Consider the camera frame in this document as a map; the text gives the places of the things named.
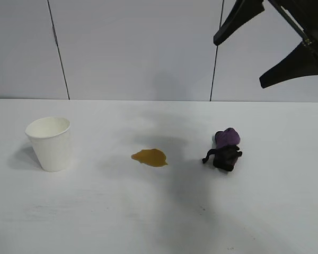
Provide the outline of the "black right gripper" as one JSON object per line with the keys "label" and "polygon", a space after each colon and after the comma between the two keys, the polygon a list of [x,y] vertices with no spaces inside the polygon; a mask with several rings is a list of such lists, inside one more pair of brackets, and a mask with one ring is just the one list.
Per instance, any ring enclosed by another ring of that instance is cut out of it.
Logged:
{"label": "black right gripper", "polygon": [[[261,0],[237,0],[225,22],[214,35],[219,46],[243,24],[264,11]],[[260,78],[262,88],[318,75],[318,1],[270,1],[274,9],[301,38],[297,47]]]}

